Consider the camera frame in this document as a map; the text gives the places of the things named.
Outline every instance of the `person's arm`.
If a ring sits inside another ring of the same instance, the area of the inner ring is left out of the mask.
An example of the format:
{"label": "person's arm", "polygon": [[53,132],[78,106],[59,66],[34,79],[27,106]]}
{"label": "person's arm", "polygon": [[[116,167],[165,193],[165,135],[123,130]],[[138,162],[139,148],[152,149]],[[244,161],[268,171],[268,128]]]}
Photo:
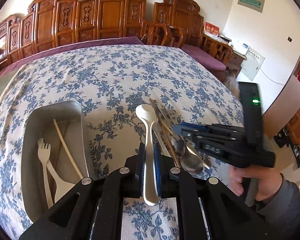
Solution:
{"label": "person's arm", "polygon": [[280,239],[300,239],[300,192],[275,169],[250,166],[246,169],[229,167],[230,188],[242,195],[242,179],[257,178],[256,212],[275,228]]}

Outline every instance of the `floor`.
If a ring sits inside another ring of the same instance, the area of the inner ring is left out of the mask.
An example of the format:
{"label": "floor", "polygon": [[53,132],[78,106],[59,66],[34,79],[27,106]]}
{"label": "floor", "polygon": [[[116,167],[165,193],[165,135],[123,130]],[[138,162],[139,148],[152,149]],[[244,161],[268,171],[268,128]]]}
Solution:
{"label": "floor", "polygon": [[[0,78],[0,95],[15,73],[16,71]],[[265,137],[265,143],[268,150],[274,151],[276,155],[274,168],[281,172],[287,180],[296,183],[300,190],[300,168],[297,167],[291,147],[279,148],[273,139],[269,140],[267,137]]]}

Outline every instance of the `silver bolt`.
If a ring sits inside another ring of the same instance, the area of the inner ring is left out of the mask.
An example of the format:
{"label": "silver bolt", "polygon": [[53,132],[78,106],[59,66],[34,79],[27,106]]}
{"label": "silver bolt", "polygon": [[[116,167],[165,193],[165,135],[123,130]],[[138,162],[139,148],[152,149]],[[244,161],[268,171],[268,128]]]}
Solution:
{"label": "silver bolt", "polygon": [[173,167],[173,168],[170,169],[170,171],[171,171],[171,173],[173,173],[173,174],[178,174],[178,173],[180,173],[180,169],[179,169],[178,167]]}
{"label": "silver bolt", "polygon": [[81,183],[83,185],[89,185],[92,182],[92,180],[89,177],[85,177],[81,180]]}
{"label": "silver bolt", "polygon": [[121,174],[127,174],[130,170],[127,167],[122,167],[119,171]]}
{"label": "silver bolt", "polygon": [[208,181],[209,181],[210,184],[213,184],[213,185],[216,185],[219,182],[219,180],[215,177],[209,178]]}

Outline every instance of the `tablecloth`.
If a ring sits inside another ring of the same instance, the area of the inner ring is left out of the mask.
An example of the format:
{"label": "tablecloth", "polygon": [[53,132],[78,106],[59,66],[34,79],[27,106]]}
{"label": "tablecloth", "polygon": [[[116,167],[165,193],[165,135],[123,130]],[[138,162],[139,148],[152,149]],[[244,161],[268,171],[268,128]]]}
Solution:
{"label": "tablecloth", "polygon": [[[242,125],[238,100],[211,73],[177,48],[142,45],[90,47],[24,65],[0,99],[0,224],[12,239],[30,225],[22,201],[21,152],[30,113],[77,100],[83,108],[98,178],[124,165],[144,142],[135,108],[149,98],[185,122]],[[228,183],[228,165],[202,155],[211,168],[198,175]],[[123,239],[178,239],[175,199],[147,206],[125,199]]]}

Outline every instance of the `gray container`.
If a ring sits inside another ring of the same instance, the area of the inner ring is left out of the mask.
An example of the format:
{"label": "gray container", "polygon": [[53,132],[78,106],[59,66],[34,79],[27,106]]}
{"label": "gray container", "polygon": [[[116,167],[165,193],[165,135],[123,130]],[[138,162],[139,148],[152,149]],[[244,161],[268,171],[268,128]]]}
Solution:
{"label": "gray container", "polygon": [[[50,161],[64,181],[76,184],[80,178],[72,166],[53,124],[56,119],[68,149],[84,177],[96,179],[90,155],[89,138],[81,105],[74,100],[35,109],[29,116],[21,156],[21,187],[25,210],[35,222],[48,209],[44,191],[42,164],[38,158],[40,138],[51,144]],[[48,172],[52,199],[56,184]]]}

